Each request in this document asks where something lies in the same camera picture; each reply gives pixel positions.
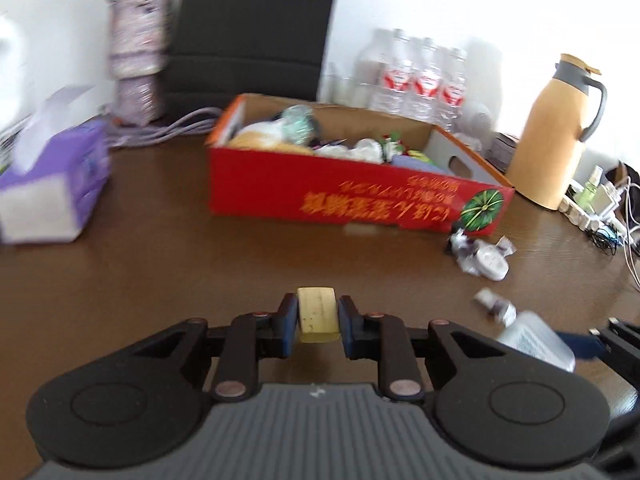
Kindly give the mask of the yellow eraser block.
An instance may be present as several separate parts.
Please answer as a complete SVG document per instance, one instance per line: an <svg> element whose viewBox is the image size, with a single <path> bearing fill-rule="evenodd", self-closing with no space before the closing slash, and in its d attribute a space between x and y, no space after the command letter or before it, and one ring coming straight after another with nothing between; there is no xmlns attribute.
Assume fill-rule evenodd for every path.
<svg viewBox="0 0 640 480"><path fill-rule="evenodd" d="M331 287L299 287L299 339L304 344L326 344L341 338L337 300Z"/></svg>

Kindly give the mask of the clear sanitizer bottle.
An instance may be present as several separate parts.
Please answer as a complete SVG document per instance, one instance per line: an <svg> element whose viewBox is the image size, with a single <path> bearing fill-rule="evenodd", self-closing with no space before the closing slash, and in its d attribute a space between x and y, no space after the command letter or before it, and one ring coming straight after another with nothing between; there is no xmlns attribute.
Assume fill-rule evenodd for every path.
<svg viewBox="0 0 640 480"><path fill-rule="evenodd" d="M561 370L571 373L575 369L576 356L573 350L535 312L518 312L511 301L489 288L477 292L474 300L504 327L498 336L499 342Z"/></svg>

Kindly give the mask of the white astronaut toy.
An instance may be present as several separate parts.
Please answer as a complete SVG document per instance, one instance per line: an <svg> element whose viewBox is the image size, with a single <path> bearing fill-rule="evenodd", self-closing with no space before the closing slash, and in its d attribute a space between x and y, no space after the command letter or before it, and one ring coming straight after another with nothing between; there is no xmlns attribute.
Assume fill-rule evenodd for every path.
<svg viewBox="0 0 640 480"><path fill-rule="evenodd" d="M450 235L448 250L464 273L484 276L494 282L506 277L510 269L506 258L516 252L515 246L504 236L496 244L489 244L484 240L472 240L463 230Z"/></svg>

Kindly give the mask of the purple knitted pouch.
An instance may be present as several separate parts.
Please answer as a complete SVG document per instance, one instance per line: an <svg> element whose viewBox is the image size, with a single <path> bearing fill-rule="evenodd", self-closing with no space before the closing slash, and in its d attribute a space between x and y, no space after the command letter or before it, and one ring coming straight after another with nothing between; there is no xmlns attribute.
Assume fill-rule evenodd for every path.
<svg viewBox="0 0 640 480"><path fill-rule="evenodd" d="M413 171L424 171L424 172L437 172L438 168L431 164L430 162L426 162L420 158L415 158L409 155L395 155L390 164L394 167L410 169Z"/></svg>

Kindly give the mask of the red green christmas decoration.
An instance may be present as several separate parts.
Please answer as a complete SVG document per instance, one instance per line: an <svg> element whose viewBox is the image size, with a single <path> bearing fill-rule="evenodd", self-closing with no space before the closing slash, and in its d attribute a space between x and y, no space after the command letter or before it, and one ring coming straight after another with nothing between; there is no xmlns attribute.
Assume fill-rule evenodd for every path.
<svg viewBox="0 0 640 480"><path fill-rule="evenodd" d="M395 156L401 156L407 153L407 148L401 140L400 133L397 131L382 136L380 145L383 152L383 158L388 164L392 162Z"/></svg>

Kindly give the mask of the white and yellow plush toy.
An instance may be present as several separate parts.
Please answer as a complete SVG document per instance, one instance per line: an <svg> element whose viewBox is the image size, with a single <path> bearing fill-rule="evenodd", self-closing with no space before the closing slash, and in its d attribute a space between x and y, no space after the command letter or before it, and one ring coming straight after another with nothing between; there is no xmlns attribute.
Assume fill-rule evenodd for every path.
<svg viewBox="0 0 640 480"><path fill-rule="evenodd" d="M303 145L288 142L278 122L254 122L241 129L228 143L228 148L273 153L314 156L314 151Z"/></svg>

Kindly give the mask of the red cardboard box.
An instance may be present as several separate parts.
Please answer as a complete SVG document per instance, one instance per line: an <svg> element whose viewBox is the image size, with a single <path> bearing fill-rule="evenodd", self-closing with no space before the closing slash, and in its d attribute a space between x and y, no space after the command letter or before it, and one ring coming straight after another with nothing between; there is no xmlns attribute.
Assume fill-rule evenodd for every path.
<svg viewBox="0 0 640 480"><path fill-rule="evenodd" d="M489 235L512 200L512 184L442 128L362 108L311 107L323 140L352 145L397 136L404 148L424 153L436 169L232 146L243 128L276 117L293 103L241 94L224 110L206 140L209 203L215 214L437 232L461 221L468 232Z"/></svg>

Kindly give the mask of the yellow green packet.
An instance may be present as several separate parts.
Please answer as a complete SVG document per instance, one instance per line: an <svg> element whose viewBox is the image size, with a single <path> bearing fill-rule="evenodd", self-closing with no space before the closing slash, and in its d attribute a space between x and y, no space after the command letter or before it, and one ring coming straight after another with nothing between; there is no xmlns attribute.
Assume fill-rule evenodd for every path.
<svg viewBox="0 0 640 480"><path fill-rule="evenodd" d="M424 153L415 150L406 151L406 155L415 159L422 160L422 162L432 162L429 157L427 157Z"/></svg>

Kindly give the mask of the teal plastic wrap ball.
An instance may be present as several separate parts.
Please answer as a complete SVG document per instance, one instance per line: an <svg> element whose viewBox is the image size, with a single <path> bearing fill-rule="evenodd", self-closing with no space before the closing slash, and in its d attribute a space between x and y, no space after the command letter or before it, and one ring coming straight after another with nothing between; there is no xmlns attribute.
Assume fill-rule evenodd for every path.
<svg viewBox="0 0 640 480"><path fill-rule="evenodd" d="M280 115L285 140L296 145L308 145L314 137L312 109L303 104L286 108Z"/></svg>

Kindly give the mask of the yellow thermos jug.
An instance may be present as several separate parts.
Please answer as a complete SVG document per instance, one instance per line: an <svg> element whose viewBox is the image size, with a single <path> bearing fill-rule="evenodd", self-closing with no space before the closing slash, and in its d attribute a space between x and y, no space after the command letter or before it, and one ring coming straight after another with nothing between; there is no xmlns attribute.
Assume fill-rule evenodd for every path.
<svg viewBox="0 0 640 480"><path fill-rule="evenodd" d="M563 53L529 112L506 178L518 194L542 208L559 208L584 144L600 125L608 90L594 78L599 74Z"/></svg>

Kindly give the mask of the small white figurine fan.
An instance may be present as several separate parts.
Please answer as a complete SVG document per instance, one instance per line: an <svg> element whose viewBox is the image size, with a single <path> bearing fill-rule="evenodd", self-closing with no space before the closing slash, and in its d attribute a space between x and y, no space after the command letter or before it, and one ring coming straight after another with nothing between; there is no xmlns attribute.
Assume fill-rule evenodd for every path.
<svg viewBox="0 0 640 480"><path fill-rule="evenodd" d="M460 133L480 142L480 149L486 152L496 137L495 121L489 108L477 101L465 102L457 118Z"/></svg>

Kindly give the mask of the water bottle pack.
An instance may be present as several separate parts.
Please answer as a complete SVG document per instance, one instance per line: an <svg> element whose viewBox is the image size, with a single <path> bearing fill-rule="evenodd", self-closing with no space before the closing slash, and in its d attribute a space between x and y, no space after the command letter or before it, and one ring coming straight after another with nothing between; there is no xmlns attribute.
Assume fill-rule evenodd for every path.
<svg viewBox="0 0 640 480"><path fill-rule="evenodd" d="M465 50L441 48L431 38L380 29L356 59L348 102L454 132L465 101L467 58Z"/></svg>

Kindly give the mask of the purple tissue box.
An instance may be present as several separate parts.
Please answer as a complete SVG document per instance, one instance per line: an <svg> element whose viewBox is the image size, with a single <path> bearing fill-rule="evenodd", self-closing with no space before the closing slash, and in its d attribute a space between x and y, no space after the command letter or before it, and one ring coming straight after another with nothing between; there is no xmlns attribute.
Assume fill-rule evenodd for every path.
<svg viewBox="0 0 640 480"><path fill-rule="evenodd" d="M85 229L111 174L106 121L68 119L90 90L54 92L17 133L1 174L3 244L69 243Z"/></svg>

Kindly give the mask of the purple flower vase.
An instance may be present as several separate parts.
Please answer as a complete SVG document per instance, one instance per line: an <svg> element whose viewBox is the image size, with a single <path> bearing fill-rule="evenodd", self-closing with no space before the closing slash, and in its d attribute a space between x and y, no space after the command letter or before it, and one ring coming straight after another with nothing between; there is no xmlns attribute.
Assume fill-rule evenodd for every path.
<svg viewBox="0 0 640 480"><path fill-rule="evenodd" d="M118 0L111 5L107 69L115 84L114 112L146 126L162 114L158 77L167 63L168 0Z"/></svg>

